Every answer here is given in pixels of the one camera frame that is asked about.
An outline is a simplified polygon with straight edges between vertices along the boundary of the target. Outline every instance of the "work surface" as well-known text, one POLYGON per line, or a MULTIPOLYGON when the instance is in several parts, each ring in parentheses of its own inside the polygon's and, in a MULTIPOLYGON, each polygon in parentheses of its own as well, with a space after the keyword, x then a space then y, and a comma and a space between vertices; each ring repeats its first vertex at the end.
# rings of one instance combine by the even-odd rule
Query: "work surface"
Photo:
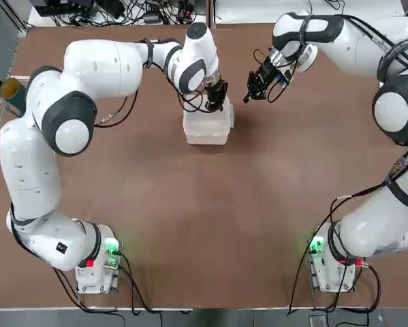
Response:
MULTIPOLYGON (((378 183, 403 152, 373 122, 375 80, 346 76, 323 54, 278 102, 243 104, 249 70, 257 69, 252 52, 271 45, 271 31, 224 25, 214 32, 236 113, 226 146, 189 146, 175 92, 148 69, 126 123, 95 131, 85 153, 59 160, 62 210, 113 229, 150 306, 287 306, 298 260, 332 199, 378 183)), ((34 28, 20 40, 12 74, 62 67, 74 40, 182 42, 184 35, 180 26, 34 28)), ((121 102, 98 101, 99 117, 121 102)), ((72 306, 52 269, 6 230, 9 203, 0 173, 0 307, 72 306)), ((382 279, 381 305, 408 306, 408 253, 372 263, 382 279)), ((342 305, 372 303, 374 279, 363 275, 342 305)), ((129 284, 122 280, 119 294, 86 302, 130 307, 129 284)), ((304 266, 295 305, 312 305, 304 266)))

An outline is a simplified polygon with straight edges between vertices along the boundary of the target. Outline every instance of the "translucent plastic container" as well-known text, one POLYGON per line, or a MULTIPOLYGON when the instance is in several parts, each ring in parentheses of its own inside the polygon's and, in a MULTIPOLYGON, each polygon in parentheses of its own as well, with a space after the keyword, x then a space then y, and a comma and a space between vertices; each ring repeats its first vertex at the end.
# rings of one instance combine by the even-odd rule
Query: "translucent plastic container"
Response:
MULTIPOLYGON (((203 95, 201 109, 206 110, 205 103, 207 95, 203 95)), ((199 106, 200 97, 191 100, 194 106, 199 106)), ((188 103, 184 107, 187 110, 193 110, 188 103)), ((214 144, 225 145, 228 134, 234 126, 234 109, 228 97, 223 103, 223 110, 212 113, 205 112, 187 112, 184 110, 183 127, 184 133, 189 144, 214 144)))

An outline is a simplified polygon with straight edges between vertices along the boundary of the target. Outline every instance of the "wire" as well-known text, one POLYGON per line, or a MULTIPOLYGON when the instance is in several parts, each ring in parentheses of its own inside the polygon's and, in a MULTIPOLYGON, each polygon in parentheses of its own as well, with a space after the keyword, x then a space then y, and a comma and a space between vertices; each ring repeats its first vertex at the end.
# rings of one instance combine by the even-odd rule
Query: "wire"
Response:
MULTIPOLYGON (((361 27, 358 23, 363 24, 365 27, 367 27, 368 29, 370 29, 374 34, 376 34, 377 37, 379 37, 381 40, 383 40, 385 43, 387 43, 389 46, 393 47, 395 46, 395 44, 388 39, 384 34, 380 33, 377 29, 375 29, 374 27, 372 27, 370 24, 368 24, 367 22, 363 21, 361 18, 358 18, 356 16, 352 16, 352 15, 340 15, 341 17, 347 19, 351 24, 353 24, 355 27, 357 27, 359 30, 361 30, 361 32, 363 32, 364 34, 366 34, 366 36, 368 38, 370 38, 371 40, 374 40, 374 37, 371 33, 369 33, 365 28, 361 27)), ((400 56, 404 57, 407 61, 408 61, 408 54, 404 51, 400 54, 400 56)), ((405 68, 408 69, 408 63, 402 61, 401 59, 397 58, 396 59, 401 65, 405 66, 405 68)))
POLYGON ((122 270, 122 271, 128 276, 128 278, 129 278, 129 280, 131 281, 131 284, 132 284, 132 286, 133 286, 133 290, 136 291, 136 293, 137 293, 137 295, 138 295, 138 298, 139 298, 140 302, 142 303, 144 309, 145 309, 146 311, 148 311, 149 313, 152 313, 152 314, 161 313, 162 311, 153 310, 153 309, 151 309, 150 307, 148 307, 148 305, 146 304, 146 302, 145 302, 144 299, 143 299, 143 296, 142 296, 142 293, 140 292, 140 289, 138 288, 136 282, 134 281, 134 278, 133 278, 132 274, 131 274, 128 270, 126 270, 125 268, 123 268, 122 266, 119 266, 119 269, 122 270))
MULTIPOLYGON (((299 58, 297 58, 296 61, 294 62, 292 77, 290 77, 290 80, 288 81, 287 85, 285 85, 285 87, 283 87, 283 88, 279 91, 278 95, 277 95, 274 99, 270 100, 270 94, 272 93, 272 90, 274 89, 274 87, 279 84, 279 81, 277 81, 276 83, 274 83, 274 84, 272 85, 272 87, 271 87, 270 90, 269 90, 269 93, 267 94, 267 101, 268 101, 269 104, 272 104, 272 103, 274 103, 275 101, 277 101, 277 100, 280 98, 280 96, 282 96, 282 94, 284 93, 284 91, 286 90, 286 88, 289 86, 290 82, 293 80, 293 75, 294 75, 294 72, 296 71, 296 66, 298 65, 298 62, 299 62, 299 58)), ((288 66, 288 65, 291 65, 292 63, 293 63, 293 62, 291 62, 291 63, 286 63, 285 65, 278 66, 277 68, 286 67, 286 66, 288 66)))
MULTIPOLYGON (((124 121, 126 121, 126 119, 128 118, 128 116, 131 114, 131 111, 133 111, 134 105, 136 104, 136 100, 137 100, 137 96, 138 96, 138 90, 139 90, 139 89, 137 89, 137 91, 134 93, 133 102, 132 102, 132 104, 131 104, 131 107, 129 107, 129 110, 128 110, 127 114, 126 114, 120 121, 117 121, 117 122, 115 122, 115 123, 111 123, 111 124, 109 124, 109 125, 96 124, 95 127, 96 127, 96 128, 111 128, 111 127, 115 127, 115 126, 117 126, 117 125, 120 125, 121 123, 123 123, 124 121)), ((125 105, 125 102, 127 101, 127 98, 128 98, 128 97, 125 98, 125 101, 123 102, 122 107, 125 105)), ((118 114, 118 113, 122 110, 122 107, 119 108, 119 110, 116 112, 116 114, 118 114)))
MULTIPOLYGON (((164 74, 163 68, 161 68, 161 67, 160 67, 158 64, 156 64, 156 63, 153 63, 153 65, 154 65, 155 67, 157 67, 157 68, 164 74)), ((196 92, 195 97, 192 97, 191 99, 187 99, 183 94, 181 94, 181 92, 176 88, 175 84, 174 84, 169 78, 166 77, 166 79, 168 80, 170 86, 173 87, 174 90, 176 91, 176 94, 178 95, 179 103, 180 103, 180 105, 183 107, 183 110, 184 110, 184 111, 186 111, 186 112, 203 112, 203 113, 205 113, 205 114, 210 114, 210 113, 211 113, 210 111, 203 110, 203 109, 200 108, 201 105, 202 105, 202 102, 204 101, 204 96, 203 96, 203 94, 202 94, 201 91, 195 90, 195 92, 196 92), (196 99, 198 96, 201 97, 201 102, 200 102, 200 105, 199 105, 199 106, 195 106, 195 105, 194 105, 193 103, 191 103, 191 102, 192 102, 194 99, 196 99), (189 104, 189 106, 191 106, 191 107, 193 108, 193 110, 187 109, 187 108, 184 106, 184 103, 189 104)))
POLYGON ((335 208, 333 208, 329 214, 325 217, 325 219, 320 223, 319 227, 317 227, 316 231, 314 231, 313 235, 311 236, 310 240, 307 243, 307 246, 304 250, 304 253, 302 254, 302 257, 300 259, 299 265, 298 265, 298 270, 296 271, 296 276, 294 279, 294 283, 293 283, 293 288, 292 288, 292 296, 290 298, 290 304, 289 304, 289 309, 288 309, 288 314, 287 315, 291 315, 292 313, 296 312, 296 310, 292 310, 293 307, 293 301, 294 301, 294 294, 296 291, 296 286, 298 284, 298 278, 299 278, 299 274, 300 274, 300 268, 305 260, 305 257, 308 253, 309 247, 311 242, 313 241, 314 237, 317 235, 317 233, 319 232, 320 228, 325 224, 325 222, 327 222, 327 220, 332 216, 332 214, 338 210, 342 205, 344 205, 344 203, 346 203, 347 201, 360 197, 360 196, 365 196, 368 195, 370 193, 373 193, 375 191, 377 191, 378 189, 382 188, 385 185, 385 182, 381 182, 380 184, 373 186, 373 187, 369 187, 367 189, 363 189, 362 191, 359 191, 357 193, 351 194, 350 197, 345 198, 343 201, 341 201, 340 203, 338 203, 335 208))
POLYGON ((334 10, 340 10, 341 4, 343 4, 343 8, 341 9, 341 14, 345 11, 346 2, 344 0, 325 0, 325 2, 330 5, 334 10))
POLYGON ((76 307, 78 307, 79 309, 83 310, 83 311, 86 312, 86 313, 97 313, 97 314, 102 314, 102 315, 115 315, 115 316, 117 316, 117 317, 120 317, 120 318, 122 319, 122 321, 123 321, 123 326, 124 326, 124 327, 126 326, 125 318, 124 318, 121 314, 118 313, 119 310, 117 310, 117 309, 113 309, 113 310, 99 310, 99 309, 89 309, 89 308, 87 308, 84 304, 82 304, 82 303, 79 301, 79 299, 78 299, 78 297, 77 297, 77 295, 76 295, 76 293, 75 293, 73 287, 71 286, 71 284, 70 284, 70 282, 69 282, 69 279, 66 277, 66 275, 65 275, 61 270, 58 270, 58 269, 53 268, 53 267, 52 267, 52 269, 53 269, 55 275, 57 276, 57 278, 59 279, 61 286, 63 286, 63 289, 65 290, 65 292, 66 292, 66 294, 67 294, 67 297, 72 301, 72 303, 73 303, 76 307), (74 295, 74 297, 75 297, 76 299, 78 299, 78 302, 77 302, 77 300, 75 300, 75 299, 72 297, 72 295, 69 293, 69 290, 67 289, 67 287, 66 287, 66 285, 64 284, 64 282, 63 282, 63 280, 62 280, 62 278, 61 278, 60 275, 66 280, 69 289, 72 291, 72 294, 74 295))
MULTIPOLYGON (((338 327, 338 326, 341 326, 341 325, 368 327, 368 325, 370 325, 370 313, 367 313, 366 316, 367 316, 367 321, 366 321, 365 324, 356 324, 354 322, 339 322, 337 325, 335 325, 335 327, 338 327)), ((329 324, 328 324, 328 315, 326 316, 326 324, 327 324, 327 326, 329 326, 329 324)))
POLYGON ((310 3, 310 15, 313 14, 313 5, 311 4, 311 0, 308 0, 308 2, 310 3))
POLYGON ((103 119, 101 119, 101 121, 99 123, 95 124, 95 127, 99 127, 100 125, 106 123, 107 121, 112 120, 115 116, 117 116, 117 114, 122 111, 122 109, 125 106, 125 103, 127 102, 127 100, 128 100, 128 97, 125 97, 125 99, 123 100, 122 106, 114 114, 108 114, 103 119))
POLYGON ((259 61, 258 60, 258 58, 257 58, 257 56, 255 55, 257 52, 259 52, 263 57, 264 57, 264 59, 266 59, 266 55, 260 50, 260 49, 255 49, 254 51, 253 51, 253 58, 255 59, 255 61, 257 61, 257 63, 259 63, 260 65, 262 65, 262 61, 259 61))
MULTIPOLYGON (((123 258, 125 259, 126 263, 127 263, 127 267, 128 267, 128 271, 129 274, 131 275, 131 264, 129 264, 128 258, 125 257, 124 255, 122 255, 123 258)), ((131 290, 132 290, 132 297, 131 297, 131 311, 133 313, 133 315, 135 315, 136 317, 139 317, 142 315, 141 311, 136 311, 136 308, 134 307, 134 280, 131 280, 131 290)))
MULTIPOLYGON (((344 199, 342 202, 340 202, 339 204, 337 204, 337 206, 334 208, 334 212, 340 208, 342 205, 344 205, 344 203, 346 203, 347 201, 349 201, 350 198, 344 199)), ((296 286, 298 284, 298 278, 299 278, 299 273, 300 273, 300 267, 302 266, 302 263, 304 262, 305 256, 307 255, 309 246, 311 244, 311 242, 313 241, 314 237, 317 235, 317 233, 319 232, 320 228, 322 228, 322 226, 325 224, 325 222, 329 219, 329 215, 326 216, 326 218, 320 223, 319 227, 317 227, 316 231, 314 231, 313 235, 311 236, 310 240, 308 241, 307 247, 304 250, 304 253, 302 254, 302 257, 300 259, 299 265, 298 265, 298 270, 296 271, 296 276, 294 278, 294 283, 293 283, 293 288, 292 288, 292 296, 290 298, 290 304, 289 304, 289 308, 288 308, 288 314, 287 315, 291 315, 292 313, 296 312, 296 310, 292 310, 293 307, 293 300, 294 300, 294 293, 296 291, 296 286)))

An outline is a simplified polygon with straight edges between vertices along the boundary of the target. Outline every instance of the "green led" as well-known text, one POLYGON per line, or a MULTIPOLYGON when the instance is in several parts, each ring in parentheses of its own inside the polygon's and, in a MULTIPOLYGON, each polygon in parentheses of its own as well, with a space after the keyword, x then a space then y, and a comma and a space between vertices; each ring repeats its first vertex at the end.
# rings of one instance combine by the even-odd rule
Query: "green led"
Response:
POLYGON ((315 236, 310 243, 310 251, 314 253, 320 252, 321 245, 324 242, 324 238, 321 236, 315 236))
POLYGON ((115 252, 119 250, 119 242, 115 238, 106 238, 106 251, 115 252))

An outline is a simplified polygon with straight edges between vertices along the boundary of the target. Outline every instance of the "white robotic arm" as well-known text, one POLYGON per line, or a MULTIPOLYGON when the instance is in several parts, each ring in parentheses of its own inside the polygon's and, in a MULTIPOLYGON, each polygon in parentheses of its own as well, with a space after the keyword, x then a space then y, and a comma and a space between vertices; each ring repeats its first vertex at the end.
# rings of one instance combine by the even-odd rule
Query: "white robotic arm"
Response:
MULTIPOLYGON (((408 60, 400 58, 403 53, 408 55, 408 17, 370 22, 395 46, 376 36, 371 39, 356 21, 346 17, 282 15, 274 25, 269 57, 250 73, 245 101, 249 97, 265 99, 266 89, 275 79, 285 87, 294 66, 302 72, 309 69, 319 48, 342 71, 377 76, 385 83, 373 99, 373 117, 393 141, 408 144, 408 69, 402 65, 402 60, 408 60)), ((407 164, 408 158, 398 161, 394 169, 401 169, 404 161, 407 164)), ((322 292, 338 292, 342 284, 341 291, 346 292, 354 280, 354 258, 408 250, 408 171, 395 180, 389 178, 386 187, 330 227, 327 223, 318 230, 310 248, 312 276, 322 292)))
POLYGON ((119 244, 106 225, 70 219, 57 209, 56 156, 81 154, 93 135, 94 99, 135 93, 144 67, 152 64, 181 93, 204 83, 207 110, 221 109, 226 88, 217 87, 224 81, 214 40, 204 23, 195 23, 187 29, 184 47, 175 40, 71 43, 63 71, 51 66, 34 71, 25 115, 0 130, 0 162, 12 199, 7 226, 21 246, 51 266, 75 268, 80 293, 114 291, 118 258, 111 249, 119 244))

